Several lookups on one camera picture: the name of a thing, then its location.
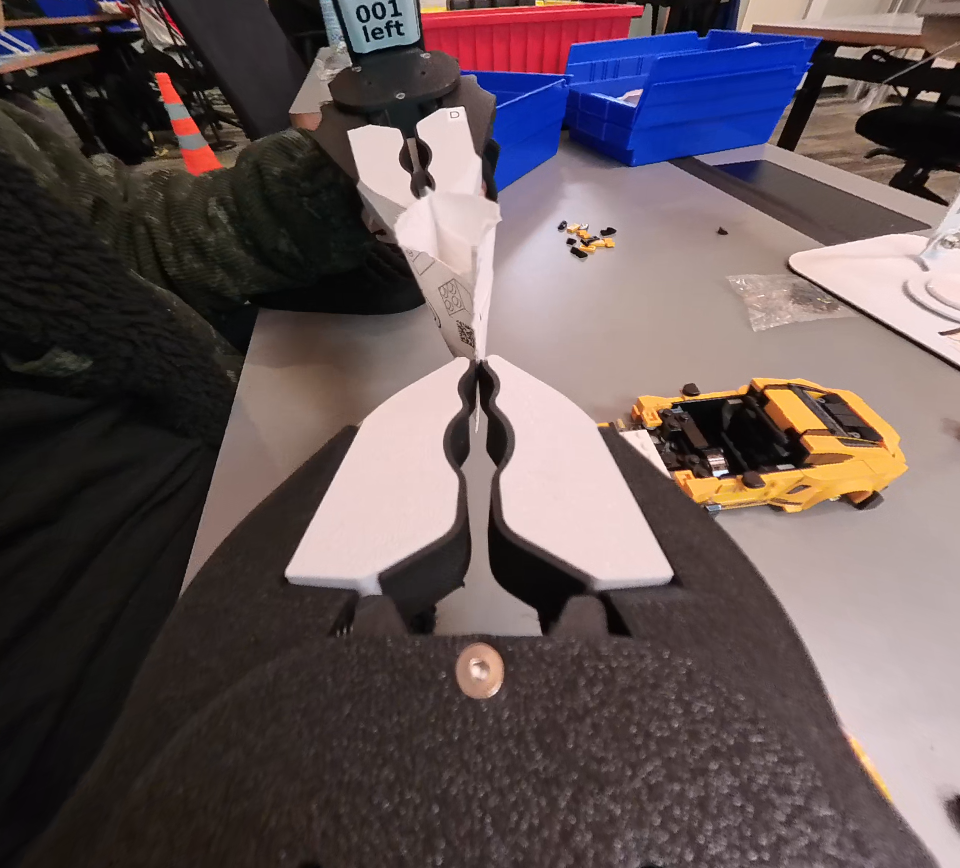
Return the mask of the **orange traffic cone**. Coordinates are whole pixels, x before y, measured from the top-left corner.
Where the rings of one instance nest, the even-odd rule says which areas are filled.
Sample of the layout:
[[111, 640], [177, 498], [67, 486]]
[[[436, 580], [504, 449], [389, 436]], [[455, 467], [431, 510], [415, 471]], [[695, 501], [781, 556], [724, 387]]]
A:
[[170, 76], [165, 72], [155, 72], [153, 77], [170, 119], [186, 170], [197, 177], [222, 169], [222, 163], [201, 134]]

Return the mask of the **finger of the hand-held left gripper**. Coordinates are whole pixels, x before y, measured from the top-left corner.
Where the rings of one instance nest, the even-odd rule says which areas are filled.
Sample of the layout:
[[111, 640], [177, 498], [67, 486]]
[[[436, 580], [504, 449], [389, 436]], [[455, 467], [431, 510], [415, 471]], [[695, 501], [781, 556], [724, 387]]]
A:
[[414, 198], [430, 192], [483, 194], [481, 156], [465, 107], [440, 107], [418, 121], [414, 130]]
[[407, 171], [402, 154], [407, 141], [398, 129], [365, 125], [347, 133], [356, 167], [357, 190], [364, 204], [367, 226], [391, 242], [421, 242], [423, 212], [422, 171]]

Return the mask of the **pile of small lego pieces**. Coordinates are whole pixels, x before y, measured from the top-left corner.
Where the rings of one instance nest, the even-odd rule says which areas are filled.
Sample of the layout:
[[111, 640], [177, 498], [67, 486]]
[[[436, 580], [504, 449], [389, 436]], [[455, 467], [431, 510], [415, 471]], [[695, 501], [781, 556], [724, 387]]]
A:
[[556, 232], [562, 237], [565, 250], [581, 261], [598, 252], [613, 250], [617, 245], [618, 229], [615, 226], [602, 226], [593, 230], [588, 223], [564, 219], [556, 225]]

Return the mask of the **yellow lego side panel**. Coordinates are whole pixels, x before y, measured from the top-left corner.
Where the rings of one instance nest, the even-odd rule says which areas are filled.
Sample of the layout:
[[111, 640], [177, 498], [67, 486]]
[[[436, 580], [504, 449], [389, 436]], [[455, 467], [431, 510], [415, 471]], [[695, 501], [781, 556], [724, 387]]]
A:
[[893, 805], [893, 799], [887, 784], [882, 778], [882, 775], [877, 767], [873, 764], [870, 756], [867, 754], [862, 744], [854, 737], [853, 734], [848, 731], [845, 731], [845, 738], [850, 750], [855, 755], [859, 766], [869, 777], [873, 786], [888, 804]]

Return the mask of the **white paper bag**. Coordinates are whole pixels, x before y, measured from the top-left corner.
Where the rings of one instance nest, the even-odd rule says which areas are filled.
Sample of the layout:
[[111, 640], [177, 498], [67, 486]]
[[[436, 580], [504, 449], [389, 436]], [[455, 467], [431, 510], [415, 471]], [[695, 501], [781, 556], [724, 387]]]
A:
[[500, 208], [478, 195], [427, 192], [393, 232], [453, 357], [486, 358]]

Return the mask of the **white book stand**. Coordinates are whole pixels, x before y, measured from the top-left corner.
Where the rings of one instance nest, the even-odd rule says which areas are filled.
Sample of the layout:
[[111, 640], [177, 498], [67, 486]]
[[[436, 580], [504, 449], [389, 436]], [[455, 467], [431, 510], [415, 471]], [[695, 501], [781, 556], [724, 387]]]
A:
[[959, 198], [930, 237], [888, 234], [799, 251], [789, 269], [959, 368]]

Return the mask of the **red plastic bin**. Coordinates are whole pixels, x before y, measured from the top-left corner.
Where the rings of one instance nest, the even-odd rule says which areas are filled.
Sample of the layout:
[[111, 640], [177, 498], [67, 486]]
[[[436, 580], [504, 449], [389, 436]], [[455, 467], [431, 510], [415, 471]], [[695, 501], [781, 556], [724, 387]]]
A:
[[573, 1], [527, 7], [435, 11], [421, 17], [428, 51], [464, 72], [562, 74], [573, 45], [629, 36], [643, 5]]

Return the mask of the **clear plastic bag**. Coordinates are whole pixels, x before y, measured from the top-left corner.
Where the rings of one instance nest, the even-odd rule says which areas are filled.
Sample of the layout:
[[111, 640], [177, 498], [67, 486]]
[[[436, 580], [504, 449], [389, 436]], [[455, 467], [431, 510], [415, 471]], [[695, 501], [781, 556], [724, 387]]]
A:
[[797, 274], [736, 274], [726, 280], [743, 303], [755, 333], [857, 315], [843, 301]]

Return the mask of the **yellow lego car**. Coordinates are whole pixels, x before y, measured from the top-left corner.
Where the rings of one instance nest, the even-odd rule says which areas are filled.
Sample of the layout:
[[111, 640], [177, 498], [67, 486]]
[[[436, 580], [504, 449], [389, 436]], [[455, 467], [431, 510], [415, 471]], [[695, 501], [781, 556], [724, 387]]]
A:
[[598, 428], [616, 431], [713, 515], [797, 514], [825, 502], [868, 510], [908, 470], [901, 436], [861, 396], [806, 379], [641, 395]]

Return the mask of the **person's left forearm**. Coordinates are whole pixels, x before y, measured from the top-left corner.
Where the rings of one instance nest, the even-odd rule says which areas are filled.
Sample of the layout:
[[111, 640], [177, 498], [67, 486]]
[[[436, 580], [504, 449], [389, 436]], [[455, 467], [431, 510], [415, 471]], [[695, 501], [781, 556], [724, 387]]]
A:
[[78, 216], [127, 269], [226, 330], [251, 298], [404, 255], [375, 237], [354, 182], [301, 130], [246, 145], [234, 165], [193, 176], [86, 157], [51, 122], [2, 101], [2, 155]]

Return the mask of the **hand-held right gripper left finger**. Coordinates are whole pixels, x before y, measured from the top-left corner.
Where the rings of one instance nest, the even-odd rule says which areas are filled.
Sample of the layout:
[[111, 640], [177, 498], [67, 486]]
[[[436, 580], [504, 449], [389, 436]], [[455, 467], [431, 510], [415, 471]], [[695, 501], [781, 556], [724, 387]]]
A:
[[455, 358], [343, 430], [343, 453], [284, 570], [298, 588], [388, 599], [414, 635], [465, 584], [473, 539], [463, 466], [477, 365]]

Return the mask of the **black office chair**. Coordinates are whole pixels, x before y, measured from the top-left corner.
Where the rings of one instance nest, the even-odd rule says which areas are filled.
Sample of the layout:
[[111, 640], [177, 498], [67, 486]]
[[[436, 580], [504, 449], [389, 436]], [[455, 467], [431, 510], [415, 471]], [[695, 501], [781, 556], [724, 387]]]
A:
[[943, 92], [934, 103], [908, 97], [893, 106], [871, 109], [855, 124], [873, 144], [867, 158], [887, 156], [902, 162], [889, 179], [892, 189], [945, 206], [929, 186], [930, 175], [959, 172], [958, 91]]

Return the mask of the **black flag panel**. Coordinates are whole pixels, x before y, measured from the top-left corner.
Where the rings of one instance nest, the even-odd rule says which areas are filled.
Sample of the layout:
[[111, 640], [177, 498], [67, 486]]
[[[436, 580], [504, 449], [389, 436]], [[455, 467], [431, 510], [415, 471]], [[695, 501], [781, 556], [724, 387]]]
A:
[[265, 0], [157, 0], [253, 141], [286, 131], [307, 68]]

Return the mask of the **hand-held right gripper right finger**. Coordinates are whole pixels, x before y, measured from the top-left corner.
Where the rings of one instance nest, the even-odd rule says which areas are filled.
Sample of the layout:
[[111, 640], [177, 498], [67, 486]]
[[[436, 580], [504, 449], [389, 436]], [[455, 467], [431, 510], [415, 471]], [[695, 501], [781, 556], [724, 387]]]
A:
[[543, 634], [572, 598], [659, 589], [675, 577], [603, 429], [499, 355], [478, 370], [490, 482], [487, 555], [497, 584]]

